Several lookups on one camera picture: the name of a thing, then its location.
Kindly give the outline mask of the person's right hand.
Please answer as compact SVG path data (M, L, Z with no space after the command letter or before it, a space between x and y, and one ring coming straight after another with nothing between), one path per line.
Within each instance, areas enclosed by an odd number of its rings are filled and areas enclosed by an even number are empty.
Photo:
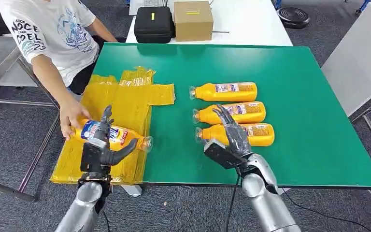
M69 140L75 133L75 129L80 129L80 120L91 119L88 110L76 99L63 99L59 102L60 106L60 128L63 137Z

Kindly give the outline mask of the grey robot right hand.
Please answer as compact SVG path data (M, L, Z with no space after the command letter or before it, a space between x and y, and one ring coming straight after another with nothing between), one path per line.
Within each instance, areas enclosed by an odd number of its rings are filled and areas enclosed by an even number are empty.
M223 123L230 151L241 157L248 157L253 154L246 132L232 118L228 110L222 105L217 104L213 111L219 116Z

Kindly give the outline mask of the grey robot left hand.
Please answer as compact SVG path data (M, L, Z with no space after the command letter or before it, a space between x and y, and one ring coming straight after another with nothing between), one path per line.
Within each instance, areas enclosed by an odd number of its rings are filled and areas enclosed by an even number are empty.
M109 131L113 123L113 119L110 119L112 115L112 106L108 105L100 119L100 127L94 133L92 141L99 141L100 149L102 154L100 156L100 164L105 166L115 166L122 161L126 156L133 152L137 146L138 139L134 138L128 145L118 151L110 149Z

